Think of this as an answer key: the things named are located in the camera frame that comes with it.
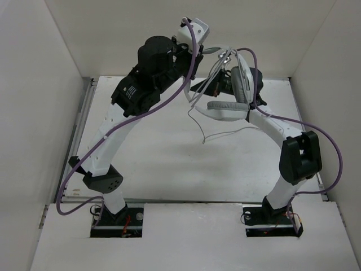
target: headphones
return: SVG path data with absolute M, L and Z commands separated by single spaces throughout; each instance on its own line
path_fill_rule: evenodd
M 228 50 L 228 46 L 220 46 L 217 48 Z M 236 55 L 238 66 L 231 69 L 231 81 L 235 102 L 225 102 L 213 100 L 207 103 L 207 109 L 196 106 L 197 101 L 192 105 L 202 115 L 220 121 L 236 121 L 244 120 L 247 117 L 250 103 L 253 101 L 253 76 L 244 58 L 236 51 L 231 50 Z M 191 83 L 189 82 L 184 88 L 187 100 L 191 103 L 193 100 L 190 96 Z

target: screw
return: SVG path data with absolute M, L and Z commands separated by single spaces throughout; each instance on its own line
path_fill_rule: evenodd
M 137 213 L 137 214 L 135 215 L 135 218 L 136 218 L 138 221 L 143 220 L 143 214 L 142 214 L 142 213 Z
M 244 212 L 244 219 L 250 220 L 250 212 L 249 211 Z

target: white tabletop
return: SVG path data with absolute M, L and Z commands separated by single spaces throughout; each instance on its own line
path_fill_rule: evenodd
M 102 122 L 110 97 L 122 77 L 101 77 L 87 118 L 79 153 L 83 152 Z M 180 86 L 174 84 L 162 101 Z M 282 116 L 300 119 L 289 81 L 264 80 L 262 98 Z M 230 95 L 209 100 L 234 100 Z M 216 136 L 202 144 L 198 126 L 187 116 L 190 106 L 181 93 L 173 102 L 146 117 L 130 132 L 116 154 L 113 165 L 124 176 L 123 194 L 128 199 L 261 202 L 279 178 L 280 150 L 263 132 L 244 129 Z M 246 121 L 226 123 L 192 112 L 206 135 L 252 126 Z M 318 190 L 317 178 L 302 190 Z M 75 174 L 69 182 L 66 200 L 83 200 L 97 195 Z M 319 195 L 307 195 L 321 201 Z
M 293 206 L 300 239 L 247 238 L 235 203 L 146 204 L 143 237 L 126 239 L 89 238 L 89 206 L 63 217 L 52 204 L 31 271 L 359 270 L 335 203 Z

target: red wire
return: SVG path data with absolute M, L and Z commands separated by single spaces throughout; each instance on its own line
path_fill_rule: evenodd
M 126 219 L 126 223 L 124 225 L 122 235 L 126 233 L 126 227 L 128 227 L 129 222 L 130 222 L 130 215 L 128 215 L 128 217 Z

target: ear cushion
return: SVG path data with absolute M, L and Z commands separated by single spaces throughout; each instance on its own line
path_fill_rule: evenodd
M 248 111 L 248 105 L 245 103 L 221 102 L 213 100 L 207 103 L 207 109 Z
M 236 97 L 236 101 L 239 103 L 247 103 L 247 99 L 242 87 L 241 74 L 239 72 L 238 66 L 235 66 L 231 69 L 231 80 L 232 89 Z

